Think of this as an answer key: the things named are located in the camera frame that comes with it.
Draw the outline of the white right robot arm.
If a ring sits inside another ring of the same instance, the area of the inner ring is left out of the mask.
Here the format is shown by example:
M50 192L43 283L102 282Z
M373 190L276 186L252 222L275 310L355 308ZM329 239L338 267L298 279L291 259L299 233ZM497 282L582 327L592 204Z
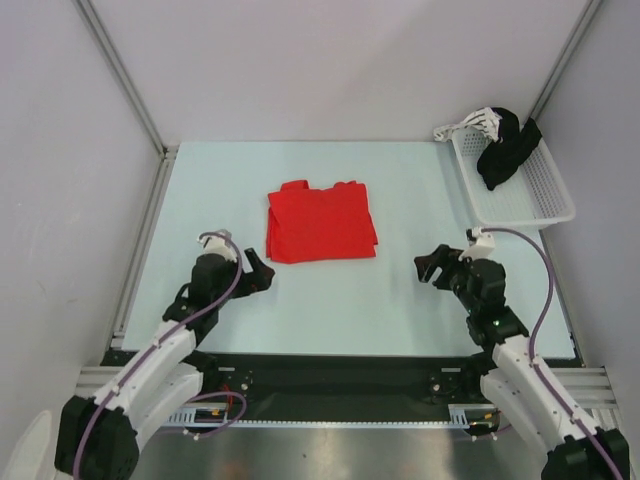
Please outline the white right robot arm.
M461 388L473 401L489 400L542 459L543 479L628 479L629 445L617 428L603 428L572 397L532 336L506 303L504 267L441 244L414 259L420 282L450 291L467 312L474 343L489 368L463 373Z

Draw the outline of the red tank top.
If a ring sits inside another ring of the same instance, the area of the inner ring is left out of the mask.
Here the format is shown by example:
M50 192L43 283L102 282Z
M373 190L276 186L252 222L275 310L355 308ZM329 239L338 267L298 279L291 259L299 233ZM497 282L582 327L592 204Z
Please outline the red tank top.
M365 184L338 182L317 189L306 180L295 180L267 199L269 259L296 264L376 256L378 237Z

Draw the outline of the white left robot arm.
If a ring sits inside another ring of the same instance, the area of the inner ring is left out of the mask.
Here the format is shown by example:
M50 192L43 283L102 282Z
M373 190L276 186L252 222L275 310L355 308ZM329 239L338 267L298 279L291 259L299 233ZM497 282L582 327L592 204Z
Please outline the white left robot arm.
M268 290L275 271L253 249L219 240L197 257L150 343L87 397L64 405L54 466L74 479L128 479L149 440L183 405L219 401L215 429L238 421L243 394L226 386L217 358L198 347L231 300Z

